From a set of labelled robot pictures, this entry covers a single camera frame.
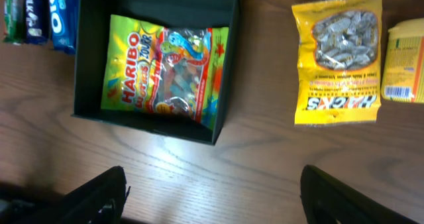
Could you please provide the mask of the yellow Hacks candy bag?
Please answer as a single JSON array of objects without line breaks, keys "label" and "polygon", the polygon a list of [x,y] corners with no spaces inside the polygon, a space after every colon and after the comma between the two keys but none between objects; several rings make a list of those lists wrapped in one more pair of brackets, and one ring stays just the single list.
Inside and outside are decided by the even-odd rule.
[{"label": "yellow Hacks candy bag", "polygon": [[375,122],[380,101],[382,0],[292,5],[299,48],[294,123]]}]

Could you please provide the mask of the Haribo worms candy bag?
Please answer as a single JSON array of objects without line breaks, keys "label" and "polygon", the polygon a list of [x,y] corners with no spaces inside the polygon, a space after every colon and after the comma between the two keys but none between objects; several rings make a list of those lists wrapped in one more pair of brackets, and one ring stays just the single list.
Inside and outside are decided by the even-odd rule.
[{"label": "Haribo worms candy bag", "polygon": [[167,28],[111,15],[103,110],[217,118],[229,28]]}]

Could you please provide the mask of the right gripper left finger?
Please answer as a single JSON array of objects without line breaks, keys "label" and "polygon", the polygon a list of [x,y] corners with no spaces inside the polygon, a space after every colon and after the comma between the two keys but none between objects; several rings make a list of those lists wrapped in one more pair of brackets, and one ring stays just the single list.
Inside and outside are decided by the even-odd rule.
[{"label": "right gripper left finger", "polygon": [[119,223],[129,194],[125,171],[114,166],[70,193],[1,184],[2,223]]}]

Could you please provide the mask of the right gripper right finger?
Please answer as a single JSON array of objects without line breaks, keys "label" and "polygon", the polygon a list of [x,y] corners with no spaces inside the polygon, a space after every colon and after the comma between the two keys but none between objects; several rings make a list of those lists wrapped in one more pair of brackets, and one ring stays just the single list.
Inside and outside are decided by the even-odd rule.
[{"label": "right gripper right finger", "polygon": [[303,210],[309,224],[417,224],[416,221],[384,207],[314,165],[303,168],[300,190]]}]

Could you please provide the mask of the blue Oreo cookie pack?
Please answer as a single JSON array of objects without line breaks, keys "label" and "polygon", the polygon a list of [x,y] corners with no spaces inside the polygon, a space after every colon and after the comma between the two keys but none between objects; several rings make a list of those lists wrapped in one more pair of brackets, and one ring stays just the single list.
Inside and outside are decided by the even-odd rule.
[{"label": "blue Oreo cookie pack", "polygon": [[49,0],[51,39],[54,49],[76,53],[80,0]]}]

